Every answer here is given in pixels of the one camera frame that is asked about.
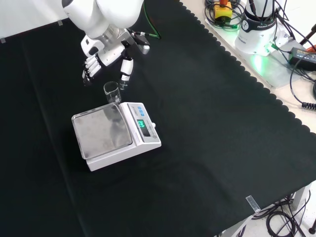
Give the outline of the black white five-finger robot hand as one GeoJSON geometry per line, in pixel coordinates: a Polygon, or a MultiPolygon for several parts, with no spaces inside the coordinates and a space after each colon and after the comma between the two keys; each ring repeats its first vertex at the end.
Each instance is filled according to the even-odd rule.
{"type": "Polygon", "coordinates": [[[91,85],[102,69],[122,58],[118,84],[124,90],[129,84],[134,65],[127,49],[135,43],[135,34],[130,29],[110,26],[96,38],[86,34],[80,43],[87,57],[82,72],[84,85],[91,85]]]}

